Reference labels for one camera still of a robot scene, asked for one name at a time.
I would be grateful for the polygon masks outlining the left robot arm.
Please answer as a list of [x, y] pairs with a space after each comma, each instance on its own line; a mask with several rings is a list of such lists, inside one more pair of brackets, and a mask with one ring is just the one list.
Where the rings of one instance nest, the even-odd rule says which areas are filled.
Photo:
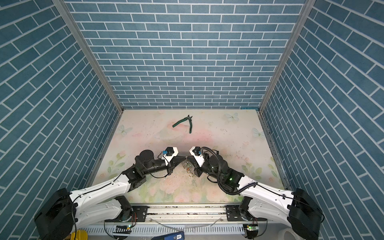
[[173, 170], [191, 157], [179, 156], [175, 147], [168, 147], [160, 156], [144, 150], [135, 163], [118, 176], [100, 184], [68, 191], [55, 191], [35, 215], [34, 222], [42, 240], [63, 240], [77, 229], [100, 221], [124, 222], [133, 215], [125, 194], [146, 182], [146, 176]]

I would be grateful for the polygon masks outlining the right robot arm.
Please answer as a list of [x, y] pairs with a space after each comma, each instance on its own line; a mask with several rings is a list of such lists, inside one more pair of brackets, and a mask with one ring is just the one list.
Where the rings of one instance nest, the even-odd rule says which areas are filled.
[[281, 190], [253, 180], [228, 166], [218, 152], [192, 147], [188, 160], [195, 174], [215, 178], [227, 195], [242, 196], [239, 211], [246, 220], [263, 218], [284, 224], [305, 240], [317, 240], [325, 216], [321, 207], [303, 189]]

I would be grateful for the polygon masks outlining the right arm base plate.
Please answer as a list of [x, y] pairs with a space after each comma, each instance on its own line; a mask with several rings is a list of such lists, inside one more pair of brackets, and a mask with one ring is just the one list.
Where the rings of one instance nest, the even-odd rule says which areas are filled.
[[225, 205], [225, 209], [228, 222], [241, 222], [250, 220], [249, 217], [241, 212], [240, 205]]

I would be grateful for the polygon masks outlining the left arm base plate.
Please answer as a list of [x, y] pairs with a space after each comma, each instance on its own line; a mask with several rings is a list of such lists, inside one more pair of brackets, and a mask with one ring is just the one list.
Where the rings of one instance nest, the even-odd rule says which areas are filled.
[[148, 209], [148, 206], [132, 206], [128, 222], [131, 222], [132, 224], [145, 222], [147, 218]]

